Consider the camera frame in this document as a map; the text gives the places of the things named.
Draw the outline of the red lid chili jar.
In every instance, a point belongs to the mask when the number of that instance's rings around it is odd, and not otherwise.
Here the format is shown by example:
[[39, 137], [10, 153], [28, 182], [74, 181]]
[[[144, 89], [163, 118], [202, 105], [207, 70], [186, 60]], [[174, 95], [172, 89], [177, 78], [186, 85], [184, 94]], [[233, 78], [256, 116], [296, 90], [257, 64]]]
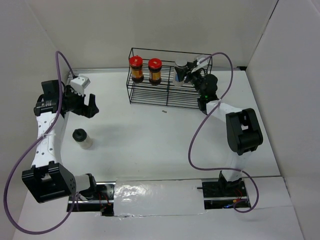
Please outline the red lid chili jar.
[[159, 58], [152, 58], [148, 61], [149, 82], [153, 86], [161, 83], [162, 61]]

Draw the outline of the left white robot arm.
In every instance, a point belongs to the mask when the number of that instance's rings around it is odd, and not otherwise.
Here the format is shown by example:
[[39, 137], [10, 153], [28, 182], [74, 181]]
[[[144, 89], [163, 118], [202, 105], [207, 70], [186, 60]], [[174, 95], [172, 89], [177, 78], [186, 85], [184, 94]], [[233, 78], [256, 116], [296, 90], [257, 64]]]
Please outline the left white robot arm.
[[22, 181], [38, 203], [80, 193], [86, 199], [97, 197], [99, 187], [90, 173], [73, 175], [62, 164], [61, 146], [67, 113], [92, 118], [99, 112], [96, 97], [90, 94], [85, 105], [85, 88], [90, 80], [77, 76], [59, 92], [58, 80], [42, 82], [43, 94], [34, 107], [38, 125], [36, 153], [31, 168], [22, 172]]

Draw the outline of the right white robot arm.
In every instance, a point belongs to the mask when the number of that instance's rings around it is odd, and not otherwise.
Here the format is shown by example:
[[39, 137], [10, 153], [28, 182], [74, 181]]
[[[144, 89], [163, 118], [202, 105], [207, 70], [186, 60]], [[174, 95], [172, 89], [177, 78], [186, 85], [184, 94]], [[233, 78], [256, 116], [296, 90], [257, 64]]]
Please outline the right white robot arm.
[[208, 63], [203, 57], [193, 62], [176, 62], [173, 80], [191, 83], [199, 95], [199, 110], [207, 118], [215, 117], [225, 123], [230, 154], [214, 192], [230, 196], [240, 186], [251, 153], [263, 143], [263, 135], [254, 109], [233, 107], [218, 98], [218, 78], [205, 71]]

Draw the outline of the black cap pellet bottle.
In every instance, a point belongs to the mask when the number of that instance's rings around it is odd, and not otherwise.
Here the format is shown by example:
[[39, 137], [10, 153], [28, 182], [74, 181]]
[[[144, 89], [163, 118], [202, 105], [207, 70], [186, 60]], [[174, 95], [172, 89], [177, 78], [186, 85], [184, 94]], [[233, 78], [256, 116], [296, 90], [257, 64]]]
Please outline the black cap pellet bottle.
[[72, 138], [82, 149], [89, 149], [93, 145], [93, 140], [82, 128], [75, 129]]

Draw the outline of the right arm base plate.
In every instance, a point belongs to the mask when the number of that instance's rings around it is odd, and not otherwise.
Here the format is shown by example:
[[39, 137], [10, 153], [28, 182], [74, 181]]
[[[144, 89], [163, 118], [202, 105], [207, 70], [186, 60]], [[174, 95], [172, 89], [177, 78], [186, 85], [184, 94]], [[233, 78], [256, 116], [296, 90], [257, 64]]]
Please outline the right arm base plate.
[[218, 180], [202, 181], [201, 186], [196, 188], [203, 194], [204, 209], [232, 209], [235, 203], [236, 209], [250, 208], [250, 200], [245, 182], [242, 180], [231, 189], [222, 190]]

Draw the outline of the white bottle blue label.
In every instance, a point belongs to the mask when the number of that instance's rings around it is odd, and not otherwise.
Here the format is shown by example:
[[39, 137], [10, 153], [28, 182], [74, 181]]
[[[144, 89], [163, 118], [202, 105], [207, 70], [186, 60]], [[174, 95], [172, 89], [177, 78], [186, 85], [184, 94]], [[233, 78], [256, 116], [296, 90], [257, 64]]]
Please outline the white bottle blue label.
[[173, 84], [176, 87], [181, 87], [184, 84], [186, 72], [188, 70], [187, 61], [184, 59], [177, 59], [174, 66]]

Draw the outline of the red lid sauce jar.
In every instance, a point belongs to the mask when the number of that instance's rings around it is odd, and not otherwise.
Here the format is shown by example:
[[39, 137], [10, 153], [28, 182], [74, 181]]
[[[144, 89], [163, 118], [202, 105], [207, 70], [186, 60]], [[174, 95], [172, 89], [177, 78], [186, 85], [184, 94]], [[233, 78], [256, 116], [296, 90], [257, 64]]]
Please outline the red lid sauce jar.
[[138, 55], [134, 55], [129, 58], [129, 66], [132, 80], [137, 84], [141, 83], [144, 80], [143, 59]]

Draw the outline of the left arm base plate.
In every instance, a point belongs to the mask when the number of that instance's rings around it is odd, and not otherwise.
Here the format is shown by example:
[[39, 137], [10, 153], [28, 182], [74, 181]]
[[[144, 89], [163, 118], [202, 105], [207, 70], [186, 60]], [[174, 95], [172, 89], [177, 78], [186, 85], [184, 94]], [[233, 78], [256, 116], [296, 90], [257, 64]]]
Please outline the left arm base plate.
[[95, 191], [81, 191], [72, 212], [92, 212], [105, 217], [113, 217], [115, 184], [115, 182], [98, 182]]

